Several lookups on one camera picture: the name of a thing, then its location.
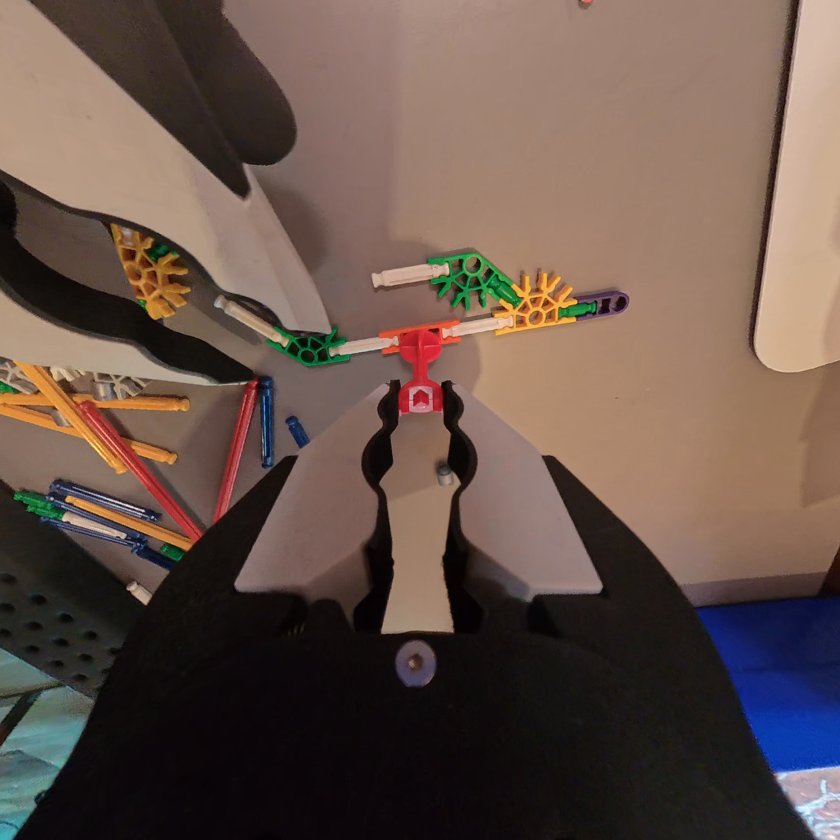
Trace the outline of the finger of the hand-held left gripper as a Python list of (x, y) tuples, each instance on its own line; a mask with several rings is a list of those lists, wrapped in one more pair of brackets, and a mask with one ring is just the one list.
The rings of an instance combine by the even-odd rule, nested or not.
[(169, 330), (126, 298), (62, 276), (17, 239), (17, 205), (2, 190), (2, 357), (46, 367), (188, 384), (231, 385), (254, 373), (211, 344)]
[(3, 1), (2, 175), (71, 211), (160, 236), (289, 332), (325, 333), (319, 292), (245, 164), (240, 197), (42, 14)]

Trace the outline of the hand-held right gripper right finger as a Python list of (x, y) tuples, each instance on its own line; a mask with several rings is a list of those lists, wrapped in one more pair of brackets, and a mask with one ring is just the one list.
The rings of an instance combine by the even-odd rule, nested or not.
[(603, 583), (540, 452), (465, 387), (443, 384), (452, 498), (443, 558), (456, 632), (508, 599), (598, 595)]

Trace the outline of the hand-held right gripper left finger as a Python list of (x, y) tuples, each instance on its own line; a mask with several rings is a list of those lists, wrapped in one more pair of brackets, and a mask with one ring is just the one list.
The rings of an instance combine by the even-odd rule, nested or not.
[(400, 387), (379, 386), (300, 452), (238, 591), (336, 601), (355, 630), (382, 630), (394, 575), (382, 479), (393, 466)]

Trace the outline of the colourful rod and connector assembly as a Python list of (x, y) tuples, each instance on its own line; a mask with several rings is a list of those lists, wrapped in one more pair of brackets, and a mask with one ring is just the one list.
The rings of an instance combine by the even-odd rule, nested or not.
[(137, 302), (155, 321), (168, 319), (186, 304), (191, 290), (183, 284), (190, 270), (183, 259), (160, 240), (130, 227), (110, 224), (123, 271)]
[(630, 297), (620, 290), (584, 295), (574, 292), (561, 277), (540, 271), (536, 280), (522, 273), (514, 281), (480, 253), (467, 252), (430, 258), (426, 263), (375, 272), (374, 289), (391, 289), (427, 283), (439, 298), (448, 299), (452, 309), (488, 309), (483, 318), (447, 318), (414, 327), (387, 329), (368, 339), (348, 341), (333, 328), (328, 333), (294, 335), (280, 326), (270, 325), (251, 310), (231, 298), (217, 297), (215, 308), (261, 336), (266, 344), (308, 368), (350, 361), (359, 354), (400, 354), (415, 333), (434, 337), (434, 346), (459, 343), (463, 338), (482, 333), (504, 336), (566, 324), (590, 322), (623, 314)]

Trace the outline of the red plastic spool connector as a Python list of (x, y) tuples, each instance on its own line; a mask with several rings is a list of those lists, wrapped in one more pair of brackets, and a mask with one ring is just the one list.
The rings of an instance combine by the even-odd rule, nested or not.
[(428, 376), (428, 366), (438, 358), (442, 346), (440, 335), (428, 329), (417, 329), (401, 336), (400, 355), (412, 365), (413, 375), (401, 386), (397, 397), (400, 417), (444, 411), (443, 388)]

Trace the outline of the pile of colourful plastic connectors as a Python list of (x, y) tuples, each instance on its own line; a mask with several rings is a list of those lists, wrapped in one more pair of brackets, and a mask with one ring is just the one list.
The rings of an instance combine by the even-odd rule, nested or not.
[[(142, 393), (149, 380), (100, 372), (87, 372), (71, 367), (49, 367), (47, 372), (56, 383), (69, 383), (72, 392), (90, 394), (94, 379), (113, 381), (119, 398), (127, 398)], [(34, 396), (39, 393), (38, 387), (21, 371), (15, 362), (1, 358), (1, 390), (3, 394), (11, 396)]]

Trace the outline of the yellow plastic rod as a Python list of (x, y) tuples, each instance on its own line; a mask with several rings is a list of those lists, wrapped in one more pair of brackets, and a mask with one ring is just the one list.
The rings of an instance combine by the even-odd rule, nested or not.
[(15, 362), (38, 390), (47, 397), (48, 402), (62, 415), (89, 445), (103, 458), (117, 474), (129, 471), (121, 458), (89, 426), (86, 418), (77, 408), (71, 396), (53, 380), (47, 370), (41, 366)]
[(103, 401), (90, 394), (74, 394), (70, 399), (78, 405), (93, 403), (98, 408), (124, 411), (178, 413), (188, 412), (192, 407), (188, 398), (177, 396), (134, 395)]
[[(50, 431), (58, 432), (64, 435), (69, 435), (74, 438), (83, 438), (80, 431), (73, 426), (61, 426), (52, 416), (40, 413), (34, 409), (29, 409), (22, 406), (1, 405), (1, 415), (4, 417), (11, 417), (21, 422), (35, 425), (37, 427), (46, 428)], [(177, 455), (164, 448), (155, 447), (150, 444), (145, 444), (131, 438), (124, 437), (123, 442), (130, 446), (131, 449), (140, 457), (150, 459), (158, 463), (173, 465), (176, 462)]]
[(187, 538), (186, 536), (180, 533), (176, 533), (174, 531), (168, 530), (167, 528), (160, 527), (152, 521), (146, 521), (126, 514), (122, 514), (118, 511), (112, 511), (96, 503), (89, 502), (73, 496), (67, 497), (66, 503), (70, 504), (74, 508), (87, 511), (90, 514), (94, 514), (102, 518), (106, 518), (124, 527), (141, 532), (154, 539), (158, 539), (163, 543), (169, 543), (171, 545), (177, 546), (178, 548), (184, 551), (189, 550), (194, 545), (193, 540)]

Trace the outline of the long red plastic rod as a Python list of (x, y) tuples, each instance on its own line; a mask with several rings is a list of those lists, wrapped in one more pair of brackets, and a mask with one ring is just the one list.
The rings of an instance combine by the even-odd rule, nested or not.
[(241, 397), (234, 433), (227, 453), (224, 475), (217, 494), (217, 502), (213, 515), (214, 523), (228, 511), (230, 506), (238, 475), (238, 468), (245, 448), (246, 437), (255, 410), (258, 384), (259, 381), (257, 379), (248, 382), (245, 385)]
[(186, 515), (171, 494), (137, 456), (130, 444), (119, 435), (117, 430), (97, 409), (94, 402), (83, 402), (78, 407), (83, 417), (82, 425), (117, 461), (132, 472), (160, 506), (175, 520), (185, 534), (197, 541), (203, 531)]

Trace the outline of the black perforated chair panel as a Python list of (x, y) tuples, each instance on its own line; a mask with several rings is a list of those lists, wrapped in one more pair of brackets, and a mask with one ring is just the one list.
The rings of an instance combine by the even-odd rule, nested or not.
[(2, 649), (91, 699), (143, 604), (89, 552), (1, 490)]

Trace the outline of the white stand base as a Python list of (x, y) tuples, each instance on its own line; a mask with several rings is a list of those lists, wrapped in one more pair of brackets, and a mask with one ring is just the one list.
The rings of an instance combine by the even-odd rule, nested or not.
[(753, 333), (773, 371), (839, 357), (839, 2), (800, 2)]

